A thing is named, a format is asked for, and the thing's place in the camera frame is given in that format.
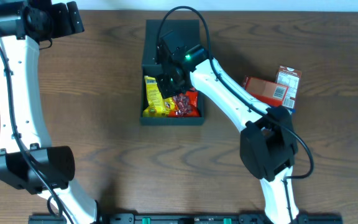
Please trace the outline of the black gift box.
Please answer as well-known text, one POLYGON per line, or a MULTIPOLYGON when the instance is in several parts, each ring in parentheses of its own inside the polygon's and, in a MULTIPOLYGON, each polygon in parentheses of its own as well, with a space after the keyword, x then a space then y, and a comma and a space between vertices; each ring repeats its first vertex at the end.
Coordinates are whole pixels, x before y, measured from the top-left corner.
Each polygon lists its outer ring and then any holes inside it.
MULTIPOLYGON (((161 21, 149 19, 145 25, 145 43, 142 57, 142 75, 156 75, 161 69, 155 63, 155 41, 157 30, 161 21)), ((198 20, 167 20, 165 21, 160 36, 172 33, 174 38, 187 47, 194 47, 200 43, 200 22, 198 20)), ((140 115, 140 123, 143 126, 201 126, 204 123, 204 94, 198 93, 197 102, 198 117, 145 117, 140 115)))

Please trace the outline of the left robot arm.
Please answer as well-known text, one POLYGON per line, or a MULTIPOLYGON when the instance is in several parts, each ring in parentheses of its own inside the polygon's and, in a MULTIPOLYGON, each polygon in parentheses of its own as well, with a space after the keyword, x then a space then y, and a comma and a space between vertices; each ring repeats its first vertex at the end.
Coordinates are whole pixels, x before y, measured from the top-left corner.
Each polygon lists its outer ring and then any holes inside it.
POLYGON ((83 31, 74 1, 0 1, 0 180, 46 200, 49 214, 30 223, 100 221, 72 150, 52 144, 39 90, 40 44, 83 31))

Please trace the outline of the brown white small carton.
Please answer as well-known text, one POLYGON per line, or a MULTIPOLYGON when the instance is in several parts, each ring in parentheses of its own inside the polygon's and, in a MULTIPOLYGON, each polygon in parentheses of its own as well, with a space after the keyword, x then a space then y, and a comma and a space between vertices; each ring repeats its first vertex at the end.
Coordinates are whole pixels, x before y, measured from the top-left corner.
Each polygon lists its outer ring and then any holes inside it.
POLYGON ((275 82, 288 87, 282 106, 288 110, 295 109, 296 96, 300 85, 302 72, 300 70, 279 66, 275 82))

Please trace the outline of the orange red cardboard box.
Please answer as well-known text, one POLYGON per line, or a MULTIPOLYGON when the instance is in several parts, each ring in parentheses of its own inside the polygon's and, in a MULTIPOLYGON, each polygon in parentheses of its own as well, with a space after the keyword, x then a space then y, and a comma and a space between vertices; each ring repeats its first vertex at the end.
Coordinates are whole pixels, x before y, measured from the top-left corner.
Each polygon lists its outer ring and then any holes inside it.
POLYGON ((282 105, 288 91, 285 85, 256 77, 244 77, 242 86, 254 98, 274 107, 282 105))

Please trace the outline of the yellow snack bag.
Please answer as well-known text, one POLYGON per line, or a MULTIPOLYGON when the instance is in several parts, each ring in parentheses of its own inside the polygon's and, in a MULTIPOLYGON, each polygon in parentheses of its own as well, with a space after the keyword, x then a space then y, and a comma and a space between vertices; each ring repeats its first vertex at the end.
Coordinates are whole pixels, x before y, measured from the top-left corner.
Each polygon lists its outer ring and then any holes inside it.
POLYGON ((144 77, 148 106, 143 117, 174 117, 176 104, 172 97, 163 99, 155 78, 144 77))

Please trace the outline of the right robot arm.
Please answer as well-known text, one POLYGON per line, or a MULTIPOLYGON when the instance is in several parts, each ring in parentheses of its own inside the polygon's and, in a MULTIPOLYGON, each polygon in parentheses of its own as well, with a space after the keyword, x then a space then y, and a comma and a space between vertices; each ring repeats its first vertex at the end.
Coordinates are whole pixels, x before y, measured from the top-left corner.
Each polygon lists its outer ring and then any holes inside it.
POLYGON ((163 70, 157 82, 163 97, 194 88, 215 103, 240 133, 240 158, 260 180, 267 218, 272 223, 294 222, 299 209, 289 177, 298 147, 288 110, 254 98, 202 45, 189 48, 174 32, 158 39, 157 53, 163 70))

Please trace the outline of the red dried fruit bag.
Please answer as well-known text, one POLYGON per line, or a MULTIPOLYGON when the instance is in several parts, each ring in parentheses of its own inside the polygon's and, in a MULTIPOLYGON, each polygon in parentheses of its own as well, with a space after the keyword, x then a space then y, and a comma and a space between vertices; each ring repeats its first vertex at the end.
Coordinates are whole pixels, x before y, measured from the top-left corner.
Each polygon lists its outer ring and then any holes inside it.
POLYGON ((171 97, 175 107, 169 113, 171 118, 200 117, 198 110, 198 91, 191 88, 185 94, 171 97))

